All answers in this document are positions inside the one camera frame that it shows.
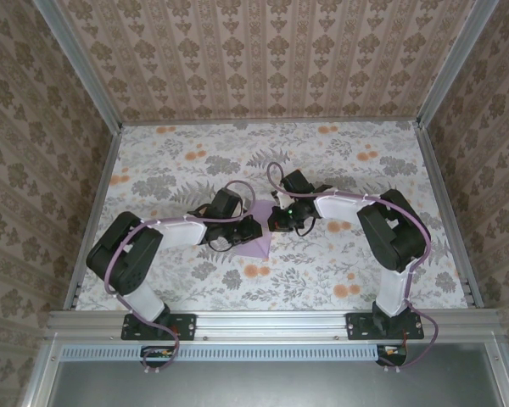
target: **purple cable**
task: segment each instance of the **purple cable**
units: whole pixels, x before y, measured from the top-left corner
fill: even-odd
[[[119,247],[117,248],[117,250],[115,250],[115,253],[113,253],[113,256],[111,257],[111,261],[109,262],[108,268],[106,269],[105,275],[103,276],[103,288],[104,288],[104,290],[105,290],[105,292],[107,294],[113,295],[114,297],[116,297],[117,300],[121,304],[123,304],[127,309],[129,309],[134,314],[134,316],[136,318],[138,318],[142,323],[144,323],[145,325],[149,325],[149,326],[152,326],[154,328],[160,329],[160,330],[170,334],[171,337],[173,338],[173,340],[175,342],[175,350],[174,350],[174,353],[171,355],[171,357],[168,359],[168,361],[165,362],[163,366],[161,366],[163,369],[167,368],[174,361],[174,359],[177,357],[177,353],[179,352],[179,337],[177,336],[177,334],[175,332],[173,332],[167,326],[160,325],[160,324],[154,323],[152,321],[148,321],[145,318],[143,318],[141,315],[139,315],[134,309],[132,309],[132,307],[116,291],[114,291],[111,288],[111,286],[109,285],[109,279],[111,277],[111,273],[113,272],[113,268],[115,267],[115,263],[117,262],[117,259],[119,258],[120,254],[122,253],[122,251],[125,248],[125,246],[144,227],[148,227],[148,226],[152,226],[152,225],[161,225],[161,224],[165,225],[166,223],[177,223],[177,222],[185,222],[185,221],[188,221],[188,222],[197,222],[197,223],[203,223],[203,222],[229,223],[229,222],[235,222],[237,220],[241,220],[244,217],[251,215],[251,213],[253,211],[253,207],[255,206],[255,203],[256,203],[255,190],[250,186],[250,184],[248,184],[245,181],[241,181],[241,180],[230,181],[230,182],[228,182],[225,185],[225,187],[229,187],[232,184],[243,184],[243,185],[245,185],[251,191],[252,201],[251,201],[251,205],[249,206],[249,209],[247,210],[247,212],[245,212],[244,214],[242,214],[240,216],[237,216],[235,218],[230,218],[230,219],[210,219],[210,218],[197,218],[195,216],[183,216],[181,218],[164,218],[164,219],[152,219],[152,220],[143,221],[143,223],[140,223],[138,226],[133,228],[128,233],[128,235],[126,235],[125,239],[119,244]],[[158,349],[151,349],[151,350],[149,350],[148,352],[146,352],[143,355],[143,362],[142,362],[142,364],[143,364],[143,367],[145,367],[145,371],[146,372],[150,369],[149,366],[147,366],[147,356],[148,356],[148,354],[151,354],[151,353],[154,353],[154,352],[157,352],[157,351],[158,351]]]
[[[432,322],[434,331],[433,331],[432,340],[430,341],[430,343],[428,344],[426,349],[424,349],[424,351],[421,353],[421,355],[418,358],[416,358],[415,360],[413,360],[409,363],[406,363],[403,366],[400,366],[400,368],[403,369],[405,367],[415,365],[433,347],[433,344],[435,343],[435,340],[437,339],[437,337],[439,335],[439,327],[438,327],[438,324],[435,322],[435,320],[432,317],[417,310],[415,307],[413,307],[413,305],[411,304],[411,301],[409,301],[409,294],[411,292],[411,285],[413,283],[413,272],[421,263],[423,263],[428,258],[428,256],[430,255],[430,251],[432,250],[432,242],[430,241],[430,236],[428,235],[428,232],[426,231],[424,226],[422,226],[422,223],[419,222],[417,220],[417,218],[415,218],[415,216],[411,215],[405,209],[401,208],[400,206],[398,206],[394,203],[391,203],[389,201],[381,199],[379,197],[373,197],[373,196],[369,196],[369,195],[360,195],[357,193],[341,192],[341,191],[320,192],[320,193],[292,193],[292,192],[288,192],[287,190],[278,186],[272,180],[271,167],[273,167],[273,166],[276,166],[279,169],[279,171],[281,172],[281,177],[282,178],[284,177],[284,171],[282,169],[282,166],[279,163],[271,162],[268,164],[267,169],[266,169],[266,175],[267,175],[268,181],[270,182],[271,186],[274,187],[278,192],[284,193],[284,194],[288,195],[289,197],[313,198],[313,197],[331,197],[331,196],[335,195],[335,196],[339,196],[339,197],[354,198],[354,199],[361,198],[362,200],[366,200],[366,201],[370,201],[370,202],[377,202],[379,204],[383,204],[383,205],[387,206],[388,208],[391,208],[391,209],[394,209],[394,210],[400,212],[407,219],[409,219],[413,223],[413,225],[415,225],[418,228],[418,230],[421,232],[422,237],[424,237],[424,241],[426,242],[426,250],[424,251],[424,254],[421,256],[421,258],[419,260],[417,260],[409,269],[408,276],[407,276],[407,282],[406,282],[406,290],[404,292],[404,297],[406,298],[406,300],[405,300],[406,305],[408,308],[411,309],[411,311],[416,312],[420,316],[422,316],[422,317],[426,318],[427,320],[429,320],[430,322]]]

